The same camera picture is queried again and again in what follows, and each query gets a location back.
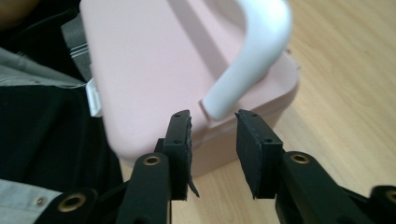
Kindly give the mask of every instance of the handle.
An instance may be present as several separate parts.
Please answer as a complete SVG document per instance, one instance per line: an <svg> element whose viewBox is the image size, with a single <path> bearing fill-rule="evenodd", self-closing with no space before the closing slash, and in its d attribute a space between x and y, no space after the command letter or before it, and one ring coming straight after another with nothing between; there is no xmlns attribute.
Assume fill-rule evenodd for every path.
<svg viewBox="0 0 396 224"><path fill-rule="evenodd" d="M287 0L236 0L243 9L247 36L234 62L202 101L206 114L222 119L261 78L287 46L291 11Z"/></svg>

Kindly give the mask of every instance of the wood grain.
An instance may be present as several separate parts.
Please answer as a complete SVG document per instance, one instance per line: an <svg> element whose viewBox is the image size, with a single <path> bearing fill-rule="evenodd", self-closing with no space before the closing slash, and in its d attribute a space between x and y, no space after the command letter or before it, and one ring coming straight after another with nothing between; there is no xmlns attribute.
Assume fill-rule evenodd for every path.
<svg viewBox="0 0 396 224"><path fill-rule="evenodd" d="M396 1L290 0L301 82L275 127L287 151L314 156L341 186L368 196L396 186ZM201 199L173 203L173 223L278 223L252 200L239 161L195 179Z"/></svg>

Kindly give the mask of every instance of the light wood surface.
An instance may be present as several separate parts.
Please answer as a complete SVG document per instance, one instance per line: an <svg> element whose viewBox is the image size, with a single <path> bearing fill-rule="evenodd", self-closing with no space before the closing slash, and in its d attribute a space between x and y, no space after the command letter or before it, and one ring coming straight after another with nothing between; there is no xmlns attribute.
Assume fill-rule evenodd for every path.
<svg viewBox="0 0 396 224"><path fill-rule="evenodd" d="M285 149L314 156L339 185L364 196L396 186L396 1L290 4L290 50L302 77L275 127ZM273 200L252 200L239 161L195 184L201 198L173 202L173 223L278 223Z"/></svg>

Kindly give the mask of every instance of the person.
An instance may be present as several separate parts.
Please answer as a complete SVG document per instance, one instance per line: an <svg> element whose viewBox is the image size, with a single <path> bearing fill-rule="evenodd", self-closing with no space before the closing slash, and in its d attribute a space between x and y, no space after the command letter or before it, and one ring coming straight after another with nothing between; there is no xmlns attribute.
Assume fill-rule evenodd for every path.
<svg viewBox="0 0 396 224"><path fill-rule="evenodd" d="M0 29L17 26L38 2L0 0ZM85 83L0 48L0 223L34 223L62 192L102 194L121 183Z"/></svg>

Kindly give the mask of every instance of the black fabric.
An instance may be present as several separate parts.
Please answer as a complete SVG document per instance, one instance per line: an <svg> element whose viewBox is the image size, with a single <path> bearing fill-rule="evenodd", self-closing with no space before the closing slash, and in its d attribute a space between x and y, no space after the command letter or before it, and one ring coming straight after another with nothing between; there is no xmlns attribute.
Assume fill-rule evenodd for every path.
<svg viewBox="0 0 396 224"><path fill-rule="evenodd" d="M0 178L47 189L96 189L122 183L101 119L85 90L0 87Z"/></svg>

